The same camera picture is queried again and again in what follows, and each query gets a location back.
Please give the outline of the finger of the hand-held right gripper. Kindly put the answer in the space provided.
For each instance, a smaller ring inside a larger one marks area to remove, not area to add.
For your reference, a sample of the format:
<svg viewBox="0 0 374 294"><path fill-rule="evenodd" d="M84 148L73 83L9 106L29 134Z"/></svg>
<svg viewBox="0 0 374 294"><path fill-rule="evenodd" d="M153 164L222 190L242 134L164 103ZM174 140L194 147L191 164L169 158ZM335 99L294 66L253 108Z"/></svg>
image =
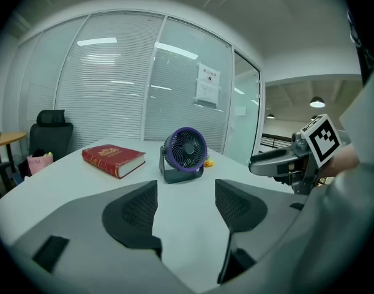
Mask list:
<svg viewBox="0 0 374 294"><path fill-rule="evenodd" d="M249 170L258 176L282 177L289 173L289 165L295 161L297 155L291 148L273 149L252 156Z"/></svg>

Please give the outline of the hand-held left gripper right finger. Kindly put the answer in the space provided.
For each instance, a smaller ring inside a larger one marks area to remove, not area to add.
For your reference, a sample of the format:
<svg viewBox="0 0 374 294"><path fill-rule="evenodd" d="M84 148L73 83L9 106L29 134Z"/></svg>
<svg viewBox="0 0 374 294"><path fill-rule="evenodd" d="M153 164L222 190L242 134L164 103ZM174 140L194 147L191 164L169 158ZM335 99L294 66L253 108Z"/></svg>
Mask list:
<svg viewBox="0 0 374 294"><path fill-rule="evenodd" d="M305 195L216 179L215 205L229 229L217 282L224 284L258 263L290 228L306 199Z"/></svg>

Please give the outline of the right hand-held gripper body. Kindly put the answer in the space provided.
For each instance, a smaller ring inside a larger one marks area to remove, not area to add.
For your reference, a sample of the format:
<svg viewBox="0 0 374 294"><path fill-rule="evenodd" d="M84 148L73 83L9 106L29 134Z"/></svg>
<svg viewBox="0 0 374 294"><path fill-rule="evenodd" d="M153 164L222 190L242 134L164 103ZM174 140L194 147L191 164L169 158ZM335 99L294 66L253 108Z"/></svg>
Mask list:
<svg viewBox="0 0 374 294"><path fill-rule="evenodd" d="M327 114L318 115L292 136L291 149L297 160L291 164L291 187L308 195L320 180L321 169L342 147L340 137Z"/></svg>

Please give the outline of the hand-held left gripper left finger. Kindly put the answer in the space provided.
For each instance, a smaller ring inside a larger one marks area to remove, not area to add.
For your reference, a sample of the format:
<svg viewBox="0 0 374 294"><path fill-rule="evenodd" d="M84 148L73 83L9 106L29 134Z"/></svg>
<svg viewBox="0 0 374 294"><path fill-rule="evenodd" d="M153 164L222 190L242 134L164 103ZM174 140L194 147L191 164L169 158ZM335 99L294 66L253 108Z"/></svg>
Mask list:
<svg viewBox="0 0 374 294"><path fill-rule="evenodd" d="M65 203L13 244L51 293L179 293L152 232L157 181L145 181Z"/></svg>

